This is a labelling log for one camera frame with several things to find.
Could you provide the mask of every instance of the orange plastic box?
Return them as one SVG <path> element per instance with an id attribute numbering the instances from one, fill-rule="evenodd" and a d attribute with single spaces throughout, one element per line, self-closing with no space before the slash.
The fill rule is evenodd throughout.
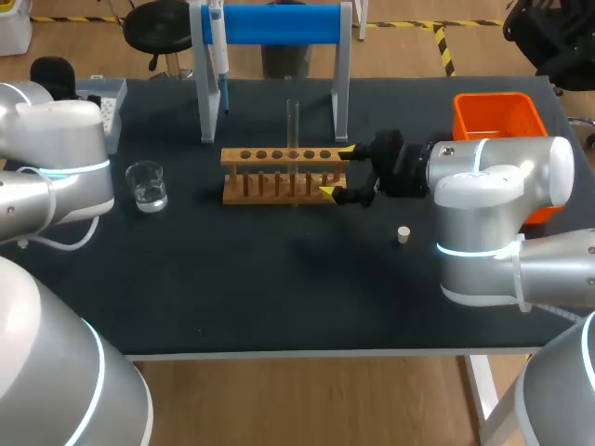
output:
<path id="1" fill-rule="evenodd" d="M 455 140 L 546 137 L 533 101 L 524 93 L 463 93 L 455 97 Z M 545 223 L 563 206 L 535 211 L 526 224 Z"/>

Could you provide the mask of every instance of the white stopper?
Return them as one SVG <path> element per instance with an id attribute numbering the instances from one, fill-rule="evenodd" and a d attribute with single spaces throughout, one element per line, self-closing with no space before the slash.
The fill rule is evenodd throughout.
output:
<path id="1" fill-rule="evenodd" d="M 399 243 L 407 243 L 409 234 L 411 234 L 411 230 L 409 228 L 406 226 L 399 227 L 397 229 L 397 238 L 399 239 Z"/>

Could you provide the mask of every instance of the floor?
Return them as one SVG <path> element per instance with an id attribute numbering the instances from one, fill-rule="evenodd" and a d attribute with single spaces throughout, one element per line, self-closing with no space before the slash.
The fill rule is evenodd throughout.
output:
<path id="1" fill-rule="evenodd" d="M 113 2 L 119 14 L 129 10 L 126 0 Z M 370 0 L 369 21 L 503 20 L 508 2 Z M 33 0 L 32 15 L 106 17 L 110 10 L 105 0 Z M 449 27 L 445 37 L 458 76 L 535 73 L 499 27 Z M 151 75 L 150 57 L 131 49 L 113 23 L 35 23 L 29 52 L 0 58 L 0 79 L 26 79 L 33 60 L 45 55 L 68 59 L 77 77 Z M 190 52 L 179 58 L 182 67 L 192 66 Z M 260 78 L 260 62 L 257 47 L 230 48 L 233 77 Z M 311 76 L 330 77 L 333 64 L 331 47 L 315 47 Z M 158 71 L 164 68 L 160 60 Z M 351 76 L 436 77 L 445 71 L 432 32 L 370 28 L 364 43 L 353 44 Z M 592 93 L 566 93 L 561 101 L 569 114 L 595 116 Z M 501 394 L 525 358 L 490 361 Z M 153 395 L 152 446 L 478 444 L 467 383 L 454 357 L 164 361 L 139 368 Z M 521 444 L 517 432 L 509 445 Z"/>

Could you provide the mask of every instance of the yellow black tape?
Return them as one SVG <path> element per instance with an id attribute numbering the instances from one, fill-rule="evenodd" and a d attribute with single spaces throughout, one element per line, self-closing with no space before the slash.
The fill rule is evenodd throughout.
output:
<path id="1" fill-rule="evenodd" d="M 68 22 L 94 22 L 94 23 L 115 23 L 114 17 L 31 17 L 32 22 L 42 23 L 68 23 Z M 502 26 L 502 20 L 405 20 L 405 21 L 377 21 L 367 23 L 367 28 L 429 28 L 434 26 Z"/>
<path id="2" fill-rule="evenodd" d="M 455 64 L 453 63 L 453 58 L 450 56 L 450 51 L 448 50 L 448 46 L 446 45 L 444 27 L 438 25 L 434 26 L 434 36 L 436 37 L 438 49 L 440 49 L 440 55 L 443 59 L 443 66 L 444 70 L 446 71 L 446 76 L 456 76 Z"/>
<path id="3" fill-rule="evenodd" d="M 435 26 L 503 26 L 502 20 L 405 20 L 405 21 L 377 21 L 366 23 L 366 28 L 428 28 L 433 29 Z M 357 23 L 353 24 L 353 28 L 359 28 Z"/>
<path id="4" fill-rule="evenodd" d="M 33 23 L 115 23 L 114 17 L 31 17 Z"/>

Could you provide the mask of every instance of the black table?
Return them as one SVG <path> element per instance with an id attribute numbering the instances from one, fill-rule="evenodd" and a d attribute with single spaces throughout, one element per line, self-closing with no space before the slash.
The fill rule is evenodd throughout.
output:
<path id="1" fill-rule="evenodd" d="M 439 285 L 431 199 L 377 197 L 357 205 L 221 205 L 220 147 L 283 147 L 285 100 L 300 101 L 300 145 L 334 146 L 330 83 L 230 82 L 231 114 L 216 144 L 200 144 L 193 83 L 128 85 L 123 134 L 112 157 L 115 206 L 91 242 L 74 253 L 32 244 L 0 248 L 128 355 L 292 352 L 376 354 L 537 348 L 569 322 L 534 309 L 467 308 Z M 594 226 L 595 182 L 545 78 L 353 80 L 350 143 L 398 127 L 421 143 L 453 124 L 460 92 L 529 94 L 551 135 L 575 150 L 575 188 L 566 209 L 540 234 Z M 126 187 L 126 167 L 163 164 L 166 210 L 143 216 Z M 360 183 L 369 167 L 350 165 Z M 395 230 L 411 228 L 394 249 Z M 88 223 L 47 232 L 78 240 Z"/>

